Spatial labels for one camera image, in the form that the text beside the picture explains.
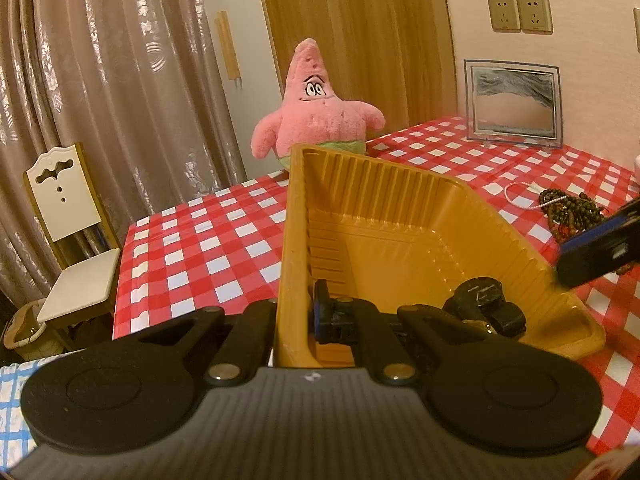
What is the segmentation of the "blue white checkered cloth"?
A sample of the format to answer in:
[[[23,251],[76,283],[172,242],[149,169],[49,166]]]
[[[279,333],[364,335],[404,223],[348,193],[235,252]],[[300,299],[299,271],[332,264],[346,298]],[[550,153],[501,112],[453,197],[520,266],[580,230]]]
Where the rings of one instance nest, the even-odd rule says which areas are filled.
[[[7,471],[36,447],[21,409],[21,393],[30,376],[58,356],[1,367],[0,467]]]

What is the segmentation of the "double wall socket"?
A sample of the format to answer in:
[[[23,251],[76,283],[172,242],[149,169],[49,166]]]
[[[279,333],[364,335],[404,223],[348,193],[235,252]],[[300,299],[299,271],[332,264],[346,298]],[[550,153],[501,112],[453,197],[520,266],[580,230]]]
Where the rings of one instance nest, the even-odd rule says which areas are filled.
[[[487,0],[494,32],[527,32],[551,35],[552,13],[549,0]]]

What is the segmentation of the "orange plastic tray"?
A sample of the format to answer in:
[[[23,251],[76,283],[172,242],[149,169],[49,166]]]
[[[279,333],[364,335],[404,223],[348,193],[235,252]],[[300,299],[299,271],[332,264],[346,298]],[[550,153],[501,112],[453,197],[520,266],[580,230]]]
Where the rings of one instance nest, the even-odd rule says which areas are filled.
[[[548,261],[466,183],[364,155],[297,145],[288,176],[274,360],[352,364],[312,334],[314,283],[373,302],[441,307],[470,278],[498,280],[526,317],[523,340],[572,360],[605,344],[604,328]]]

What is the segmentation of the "white wooden chair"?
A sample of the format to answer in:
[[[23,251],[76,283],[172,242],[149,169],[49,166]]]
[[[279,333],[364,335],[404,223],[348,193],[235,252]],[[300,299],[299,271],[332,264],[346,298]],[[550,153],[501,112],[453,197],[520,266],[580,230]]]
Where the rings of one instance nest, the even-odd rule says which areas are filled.
[[[23,174],[26,192],[61,273],[38,314],[57,330],[115,309],[122,248],[79,143],[51,148]]]

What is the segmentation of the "wicker basket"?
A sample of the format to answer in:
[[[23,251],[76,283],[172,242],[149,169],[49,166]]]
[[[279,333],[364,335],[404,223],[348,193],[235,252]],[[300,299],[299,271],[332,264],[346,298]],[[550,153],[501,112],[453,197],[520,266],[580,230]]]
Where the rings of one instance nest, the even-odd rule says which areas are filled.
[[[46,323],[37,321],[46,300],[40,298],[24,304],[6,324],[1,342],[6,350],[15,352],[24,361],[33,361],[64,352],[62,342]]]

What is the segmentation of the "wooden door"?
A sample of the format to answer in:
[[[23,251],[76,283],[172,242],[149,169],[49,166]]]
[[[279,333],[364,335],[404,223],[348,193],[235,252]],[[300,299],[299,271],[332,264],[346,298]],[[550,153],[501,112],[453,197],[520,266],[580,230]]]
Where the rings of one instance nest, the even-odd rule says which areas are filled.
[[[262,0],[262,7],[279,77],[295,47],[312,38],[337,95],[378,107],[387,130],[456,114],[446,0]]]

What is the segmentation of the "single wall socket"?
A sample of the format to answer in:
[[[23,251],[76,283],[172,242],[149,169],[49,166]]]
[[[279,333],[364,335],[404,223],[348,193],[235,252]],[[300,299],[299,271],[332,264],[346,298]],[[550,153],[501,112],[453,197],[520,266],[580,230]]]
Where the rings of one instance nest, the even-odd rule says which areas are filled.
[[[634,33],[636,34],[637,50],[640,52],[640,9],[634,7]]]

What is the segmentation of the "framed sand art picture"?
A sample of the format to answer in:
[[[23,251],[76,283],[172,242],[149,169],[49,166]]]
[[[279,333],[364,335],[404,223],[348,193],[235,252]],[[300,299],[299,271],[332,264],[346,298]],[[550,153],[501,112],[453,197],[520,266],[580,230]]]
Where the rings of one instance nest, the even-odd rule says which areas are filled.
[[[559,67],[466,60],[464,82],[469,139],[562,148]]]

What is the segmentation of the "wall hanging wooden sticks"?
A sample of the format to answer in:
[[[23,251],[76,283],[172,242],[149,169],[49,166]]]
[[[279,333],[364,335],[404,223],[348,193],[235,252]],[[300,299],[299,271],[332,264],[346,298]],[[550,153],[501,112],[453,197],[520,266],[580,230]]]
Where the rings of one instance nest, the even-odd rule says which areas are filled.
[[[218,11],[215,16],[215,25],[218,32],[219,43],[224,59],[224,68],[227,77],[238,88],[242,87],[242,76],[240,64],[236,56],[234,42],[231,33],[228,13],[226,11]]]

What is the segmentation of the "pink starfish plush toy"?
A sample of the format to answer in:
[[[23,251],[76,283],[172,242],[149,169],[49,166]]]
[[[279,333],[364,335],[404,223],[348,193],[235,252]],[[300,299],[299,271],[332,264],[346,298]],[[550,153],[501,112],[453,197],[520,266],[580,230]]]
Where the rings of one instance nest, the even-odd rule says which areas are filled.
[[[335,93],[317,41],[306,38],[296,46],[288,66],[282,104],[258,122],[250,151],[256,159],[275,154],[284,168],[290,166],[297,144],[362,154],[367,133],[380,132],[385,125],[374,105],[345,101]]]

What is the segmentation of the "beige curtain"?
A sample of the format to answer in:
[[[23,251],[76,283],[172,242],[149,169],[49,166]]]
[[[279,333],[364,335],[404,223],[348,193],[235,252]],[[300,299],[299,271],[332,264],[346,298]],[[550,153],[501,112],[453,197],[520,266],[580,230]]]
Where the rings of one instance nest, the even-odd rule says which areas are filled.
[[[1,0],[1,289],[16,306],[61,271],[24,172],[74,143],[118,237],[245,179],[203,0]]]

